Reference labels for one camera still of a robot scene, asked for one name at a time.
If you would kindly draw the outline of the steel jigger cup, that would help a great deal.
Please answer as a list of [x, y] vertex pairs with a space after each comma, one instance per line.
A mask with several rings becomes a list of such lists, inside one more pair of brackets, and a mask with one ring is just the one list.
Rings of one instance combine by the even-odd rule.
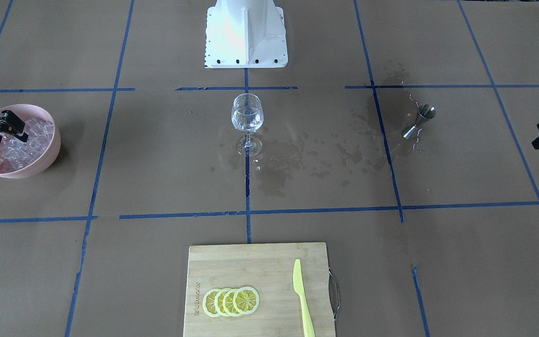
[[419, 136], [422, 126], [436, 117], [436, 108], [430, 104], [423, 104], [417, 107], [417, 114], [413, 124], [407, 127], [402, 132], [402, 136], [406, 140], [413, 140]]

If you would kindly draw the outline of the clear ice cubes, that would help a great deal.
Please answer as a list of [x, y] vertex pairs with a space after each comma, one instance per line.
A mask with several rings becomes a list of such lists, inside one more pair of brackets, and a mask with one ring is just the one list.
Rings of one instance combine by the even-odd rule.
[[25, 124], [24, 132], [29, 135], [26, 142], [6, 133], [2, 135], [0, 166], [4, 173], [21, 170], [35, 162], [53, 140], [54, 124], [51, 121], [33, 117]]

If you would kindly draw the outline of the clear wine glass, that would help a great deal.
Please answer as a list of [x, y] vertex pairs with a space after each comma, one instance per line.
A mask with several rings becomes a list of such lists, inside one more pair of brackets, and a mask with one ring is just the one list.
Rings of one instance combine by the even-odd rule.
[[238, 153], [242, 156], [257, 156], [262, 143], [253, 134], [264, 122], [260, 98], [252, 93], [243, 93], [234, 98], [231, 120], [234, 128], [242, 133], [241, 139], [237, 142]]

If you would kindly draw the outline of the pink bowl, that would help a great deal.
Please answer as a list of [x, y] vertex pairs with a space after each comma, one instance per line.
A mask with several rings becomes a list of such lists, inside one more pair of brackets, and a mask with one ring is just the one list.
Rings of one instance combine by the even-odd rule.
[[16, 170], [6, 168], [11, 167], [11, 164], [0, 163], [0, 177], [9, 179], [26, 178], [41, 173], [51, 166], [57, 158], [61, 147], [61, 135], [51, 114], [38, 105], [31, 104], [14, 104], [0, 109], [0, 111], [4, 110], [11, 110], [23, 121], [28, 121], [30, 118], [42, 119], [47, 122], [46, 130], [51, 130], [51, 132], [47, 135], [47, 141], [38, 146], [37, 156], [30, 160], [30, 163]]

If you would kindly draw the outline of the lemon slice one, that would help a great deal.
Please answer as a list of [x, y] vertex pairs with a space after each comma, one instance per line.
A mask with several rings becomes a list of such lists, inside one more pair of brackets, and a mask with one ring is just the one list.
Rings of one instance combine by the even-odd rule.
[[215, 305], [215, 299], [217, 297], [218, 292], [220, 292], [220, 288], [212, 288], [208, 292], [206, 292], [204, 295], [203, 310], [207, 316], [210, 316], [210, 317], [220, 316], [219, 310], [216, 309], [216, 305]]

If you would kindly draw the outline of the lemon slice two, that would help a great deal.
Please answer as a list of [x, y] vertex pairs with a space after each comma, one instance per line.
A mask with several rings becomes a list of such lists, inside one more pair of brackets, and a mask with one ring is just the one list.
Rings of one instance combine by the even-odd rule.
[[214, 298], [214, 307], [216, 309], [216, 312], [219, 316], [230, 316], [225, 309], [224, 305], [224, 298], [226, 296], [226, 293], [229, 292], [231, 288], [222, 288], [218, 290], [216, 293], [216, 296]]

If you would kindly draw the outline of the lemon slice three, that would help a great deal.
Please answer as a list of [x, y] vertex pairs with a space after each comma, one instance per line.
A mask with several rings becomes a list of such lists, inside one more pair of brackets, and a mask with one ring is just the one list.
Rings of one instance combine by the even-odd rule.
[[227, 290], [227, 292], [223, 296], [223, 299], [222, 299], [223, 311], [228, 316], [241, 316], [241, 314], [235, 309], [235, 306], [234, 306], [234, 297], [237, 294], [237, 292], [238, 292], [237, 289], [230, 288], [229, 290]]

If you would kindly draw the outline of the lemon slice four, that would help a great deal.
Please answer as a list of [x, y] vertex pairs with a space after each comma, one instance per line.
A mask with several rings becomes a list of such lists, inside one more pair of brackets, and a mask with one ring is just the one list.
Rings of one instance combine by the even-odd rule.
[[256, 312], [259, 303], [259, 293], [252, 286], [238, 288], [233, 297], [233, 308], [241, 315], [250, 315]]

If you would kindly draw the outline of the wooden cutting board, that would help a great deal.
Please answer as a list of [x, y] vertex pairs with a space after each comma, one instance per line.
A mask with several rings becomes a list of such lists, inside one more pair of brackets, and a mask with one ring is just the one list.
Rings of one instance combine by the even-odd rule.
[[[197, 245], [189, 248], [182, 334], [185, 337], [303, 337], [293, 290], [301, 260], [306, 302], [316, 337], [334, 337], [327, 244], [323, 242]], [[260, 296], [250, 315], [210, 317], [203, 299], [212, 288], [252, 286]]]

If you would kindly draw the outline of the yellow plastic knife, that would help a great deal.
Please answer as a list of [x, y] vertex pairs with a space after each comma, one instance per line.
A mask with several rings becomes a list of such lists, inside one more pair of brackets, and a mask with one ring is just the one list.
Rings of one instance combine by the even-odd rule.
[[315, 337], [316, 333], [313, 326], [312, 316], [310, 314], [308, 303], [306, 301], [304, 281], [302, 279], [301, 260], [298, 258], [294, 260], [293, 271], [292, 271], [291, 277], [292, 277], [292, 283], [293, 283], [293, 290], [299, 297], [299, 304], [301, 308], [302, 331], [303, 331], [304, 337]]

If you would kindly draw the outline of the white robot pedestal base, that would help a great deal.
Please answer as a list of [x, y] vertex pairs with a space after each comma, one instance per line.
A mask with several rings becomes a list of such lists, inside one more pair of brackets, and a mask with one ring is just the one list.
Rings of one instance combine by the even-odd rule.
[[206, 19], [206, 68], [287, 66], [284, 11], [273, 0], [218, 0]]

